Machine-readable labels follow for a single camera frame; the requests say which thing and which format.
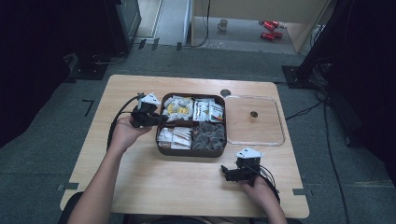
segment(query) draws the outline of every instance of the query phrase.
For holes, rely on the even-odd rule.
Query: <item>transparent plastic lid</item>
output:
[[[285,142],[276,101],[267,96],[224,98],[227,140],[234,145],[278,147]]]

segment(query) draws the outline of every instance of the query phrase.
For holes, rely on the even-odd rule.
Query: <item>white marker tag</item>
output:
[[[151,105],[160,105],[161,102],[155,97],[154,93],[150,93],[149,95],[142,98],[142,102],[151,104]]]
[[[262,153],[254,150],[253,148],[250,147],[245,147],[244,149],[240,150],[239,152],[237,152],[235,154],[236,157],[239,158],[244,158],[244,159],[248,159],[248,158],[259,158],[262,157]]]

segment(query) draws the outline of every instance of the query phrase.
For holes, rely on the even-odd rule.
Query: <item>table top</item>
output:
[[[154,92],[161,101],[169,92],[220,95],[223,89],[234,95],[268,96],[276,100],[283,123],[285,142],[280,147],[254,146],[263,152],[261,165],[273,174],[286,217],[309,215],[297,162],[276,85],[268,82],[232,81],[179,77],[114,75],[106,85],[102,100],[78,157],[70,183],[61,201],[64,209],[73,194],[85,190],[106,154],[110,123],[121,107],[139,92]],[[132,102],[125,111],[132,111]],[[155,141],[156,127],[135,142],[121,160],[112,212],[214,217],[262,217],[264,212],[251,201],[240,186],[226,181],[220,166],[236,169],[235,153],[244,146],[227,144],[218,158],[165,156]]]

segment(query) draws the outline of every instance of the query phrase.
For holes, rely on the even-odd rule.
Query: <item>light wood surface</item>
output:
[[[206,17],[208,0],[192,0],[191,43],[194,39],[194,17]],[[210,2],[211,18],[290,23],[291,43],[300,52],[315,25],[332,0],[216,0]]]
[[[161,100],[169,92],[220,95],[223,89],[230,90],[234,95],[270,96],[277,101],[285,143],[281,147],[253,148],[265,154],[261,165],[269,169],[276,179],[281,206],[286,216],[307,217],[309,209],[305,196],[296,196],[292,192],[293,189],[302,189],[303,185],[276,85],[266,82],[177,77],[115,75],[110,78],[70,177],[70,182],[79,183],[79,187],[77,190],[65,191],[61,208],[64,209],[73,194],[88,186],[105,156],[111,121],[125,102],[138,92],[154,92]],[[125,110],[132,110],[135,105],[136,102],[132,102]],[[228,144],[219,158],[164,156],[156,147],[155,130],[154,127],[153,131],[140,137],[124,154],[116,184],[113,212],[215,217],[264,215],[237,183],[225,181],[220,170],[221,165],[235,169],[234,154],[244,146]]]

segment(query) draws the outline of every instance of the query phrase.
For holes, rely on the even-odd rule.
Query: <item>person's right arm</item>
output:
[[[256,177],[254,187],[251,187],[246,181],[241,181],[240,185],[249,198],[264,210],[271,224],[287,223],[285,213],[275,194],[261,177]]]

